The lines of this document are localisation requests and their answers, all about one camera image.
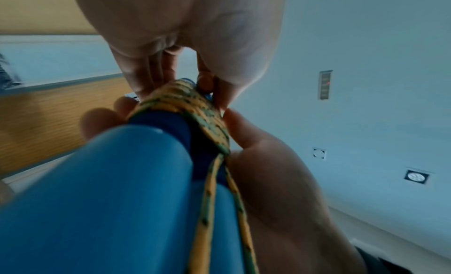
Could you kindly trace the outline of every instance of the hand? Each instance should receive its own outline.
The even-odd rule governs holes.
[[[198,87],[213,92],[221,109],[264,74],[284,7],[284,0],[77,2],[140,98],[167,82],[165,71],[175,73],[180,48],[190,47],[204,67]]]
[[[95,109],[81,120],[89,140],[125,123],[137,102],[122,97],[115,112]],[[243,150],[229,158],[248,213],[260,272],[363,274],[355,248],[333,225],[321,191],[307,167],[283,142],[228,109],[224,121]]]

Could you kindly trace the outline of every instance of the ceiling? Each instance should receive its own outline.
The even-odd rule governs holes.
[[[287,0],[267,74],[233,106],[301,156],[332,207],[451,258],[448,1]],[[0,0],[0,33],[93,32],[73,0]],[[195,53],[181,58],[196,78]]]

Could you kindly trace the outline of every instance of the wooden panel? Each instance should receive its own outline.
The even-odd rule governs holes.
[[[79,147],[80,117],[130,92],[120,77],[0,96],[0,175]]]
[[[0,0],[0,33],[96,33],[75,0]]]

